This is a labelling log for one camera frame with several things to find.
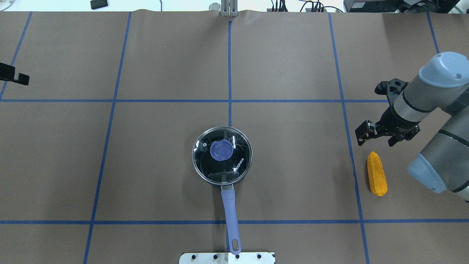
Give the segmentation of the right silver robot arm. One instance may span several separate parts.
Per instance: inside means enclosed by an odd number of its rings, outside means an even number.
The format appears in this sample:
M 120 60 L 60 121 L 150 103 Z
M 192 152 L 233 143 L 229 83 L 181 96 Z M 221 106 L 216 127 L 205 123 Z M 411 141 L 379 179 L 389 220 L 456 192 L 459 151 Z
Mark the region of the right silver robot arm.
M 423 65 L 411 81 L 382 81 L 374 89 L 385 95 L 388 107 L 377 122 L 365 120 L 355 129 L 359 146 L 387 137 L 388 145 L 412 140 L 421 123 L 434 112 L 446 116 L 422 147 L 407 172 L 435 193 L 451 192 L 468 203 L 468 57 L 439 52 Z

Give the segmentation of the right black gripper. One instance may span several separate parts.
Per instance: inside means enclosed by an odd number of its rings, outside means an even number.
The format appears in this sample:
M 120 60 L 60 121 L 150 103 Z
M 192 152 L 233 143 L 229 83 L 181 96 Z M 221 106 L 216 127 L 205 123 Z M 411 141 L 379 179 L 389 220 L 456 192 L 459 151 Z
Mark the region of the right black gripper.
M 362 146 L 367 140 L 382 136 L 389 136 L 388 145 L 393 147 L 398 142 L 412 140 L 420 132 L 419 122 L 411 122 L 403 119 L 394 109 L 399 95 L 403 94 L 408 82 L 394 78 L 382 81 L 376 85 L 374 92 L 377 95 L 387 97 L 389 107 L 382 114 L 377 123 L 365 120 L 355 129 L 358 146 Z

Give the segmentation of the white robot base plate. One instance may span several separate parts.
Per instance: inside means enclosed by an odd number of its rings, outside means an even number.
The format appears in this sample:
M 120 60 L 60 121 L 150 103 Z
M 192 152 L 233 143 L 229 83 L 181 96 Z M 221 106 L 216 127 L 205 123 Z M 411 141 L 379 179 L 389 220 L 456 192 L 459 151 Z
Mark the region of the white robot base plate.
M 275 264 L 275 253 L 271 252 L 230 252 L 184 253 L 179 264 Z

